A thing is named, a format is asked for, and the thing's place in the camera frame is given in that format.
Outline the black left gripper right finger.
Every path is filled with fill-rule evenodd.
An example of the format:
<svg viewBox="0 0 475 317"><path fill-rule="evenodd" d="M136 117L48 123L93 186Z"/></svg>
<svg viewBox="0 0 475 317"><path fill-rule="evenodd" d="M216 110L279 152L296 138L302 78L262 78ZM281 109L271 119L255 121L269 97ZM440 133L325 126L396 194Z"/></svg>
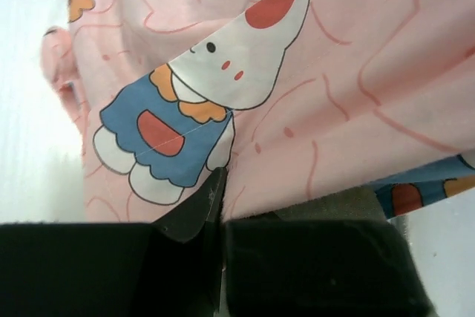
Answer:
<svg viewBox="0 0 475 317"><path fill-rule="evenodd" d="M431 316L407 241L377 220L240 219L223 228L232 316Z"/></svg>

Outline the pink cartoon pillowcase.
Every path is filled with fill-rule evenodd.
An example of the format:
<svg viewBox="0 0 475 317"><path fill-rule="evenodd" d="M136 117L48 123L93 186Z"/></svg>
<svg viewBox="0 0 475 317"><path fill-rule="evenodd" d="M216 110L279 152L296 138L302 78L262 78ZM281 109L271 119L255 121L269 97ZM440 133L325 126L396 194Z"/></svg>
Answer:
<svg viewBox="0 0 475 317"><path fill-rule="evenodd" d="M68 0L41 63L91 220L151 222L221 168L227 220L474 187L474 0Z"/></svg>

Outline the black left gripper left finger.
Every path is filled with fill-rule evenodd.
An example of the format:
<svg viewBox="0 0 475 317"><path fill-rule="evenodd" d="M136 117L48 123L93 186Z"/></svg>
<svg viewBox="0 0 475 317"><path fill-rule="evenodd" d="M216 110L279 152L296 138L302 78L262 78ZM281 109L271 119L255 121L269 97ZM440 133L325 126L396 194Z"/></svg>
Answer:
<svg viewBox="0 0 475 317"><path fill-rule="evenodd" d="M2 225L1 314L213 316L226 178L214 170L153 223Z"/></svg>

